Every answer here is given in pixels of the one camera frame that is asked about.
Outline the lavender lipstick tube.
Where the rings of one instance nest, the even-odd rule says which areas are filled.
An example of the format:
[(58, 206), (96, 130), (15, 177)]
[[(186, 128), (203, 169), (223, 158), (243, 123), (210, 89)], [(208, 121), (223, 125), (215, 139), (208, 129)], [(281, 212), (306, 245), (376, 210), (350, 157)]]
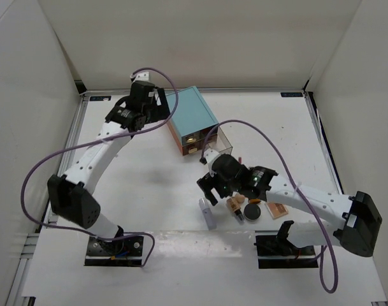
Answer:
[(199, 207), (203, 214), (204, 220), (209, 230), (215, 230), (217, 228), (216, 220), (212, 214), (210, 204), (206, 198), (199, 199)]

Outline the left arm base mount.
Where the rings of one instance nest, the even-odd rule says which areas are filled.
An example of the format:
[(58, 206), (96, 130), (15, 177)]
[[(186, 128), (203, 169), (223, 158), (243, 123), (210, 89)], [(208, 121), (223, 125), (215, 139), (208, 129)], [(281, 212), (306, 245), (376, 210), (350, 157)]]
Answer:
[(143, 259), (143, 236), (118, 242), (104, 242), (90, 237), (84, 259), (85, 266), (138, 267)]

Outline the teal and orange drawer box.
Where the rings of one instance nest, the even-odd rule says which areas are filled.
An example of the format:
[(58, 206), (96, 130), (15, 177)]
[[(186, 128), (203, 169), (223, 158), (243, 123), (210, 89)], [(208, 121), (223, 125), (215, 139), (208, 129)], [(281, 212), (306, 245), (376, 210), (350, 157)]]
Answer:
[(170, 108), (176, 107), (168, 128), (183, 156), (203, 148), (208, 132), (219, 122), (195, 86), (166, 95)]

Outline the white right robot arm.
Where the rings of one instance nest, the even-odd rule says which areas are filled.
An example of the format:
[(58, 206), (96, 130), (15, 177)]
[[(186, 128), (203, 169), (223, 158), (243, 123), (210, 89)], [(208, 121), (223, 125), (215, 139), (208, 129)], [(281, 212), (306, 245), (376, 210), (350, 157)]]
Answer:
[(248, 168), (233, 156), (214, 150), (206, 151), (200, 161), (207, 165), (208, 173), (197, 184), (212, 205), (218, 202), (214, 191), (219, 198), (239, 193), (250, 200), (282, 204), (314, 216), (312, 222), (282, 223), (273, 238), (273, 245), (282, 254), (331, 242), (357, 256), (373, 255), (382, 217), (369, 194), (358, 191), (349, 196), (308, 186), (295, 188), (275, 170)]

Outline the beige foundation bottle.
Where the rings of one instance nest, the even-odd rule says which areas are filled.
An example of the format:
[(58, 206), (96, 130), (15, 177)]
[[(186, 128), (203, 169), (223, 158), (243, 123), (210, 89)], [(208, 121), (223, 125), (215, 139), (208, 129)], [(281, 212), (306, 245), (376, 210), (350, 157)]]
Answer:
[(244, 216), (241, 211), (240, 204), (235, 198), (228, 198), (226, 200), (226, 206), (239, 223), (244, 223)]

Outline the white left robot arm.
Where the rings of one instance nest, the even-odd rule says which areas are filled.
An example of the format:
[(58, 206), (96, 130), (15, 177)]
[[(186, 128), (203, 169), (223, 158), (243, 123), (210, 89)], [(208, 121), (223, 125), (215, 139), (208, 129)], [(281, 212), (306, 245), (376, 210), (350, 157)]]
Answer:
[(133, 82), (129, 95), (120, 98), (105, 117), (98, 143), (88, 147), (63, 175), (49, 178), (52, 212), (95, 236), (108, 254), (120, 253), (124, 247), (124, 230), (101, 213), (101, 206), (93, 197), (94, 190), (134, 132), (169, 115), (164, 89), (146, 81)]

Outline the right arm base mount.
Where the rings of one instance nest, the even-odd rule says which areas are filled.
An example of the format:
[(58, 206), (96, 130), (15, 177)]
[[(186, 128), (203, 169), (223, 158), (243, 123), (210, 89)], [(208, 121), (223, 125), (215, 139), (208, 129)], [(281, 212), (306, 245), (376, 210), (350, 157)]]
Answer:
[(319, 267), (314, 246), (280, 245), (275, 235), (256, 235), (254, 245), (261, 270)]

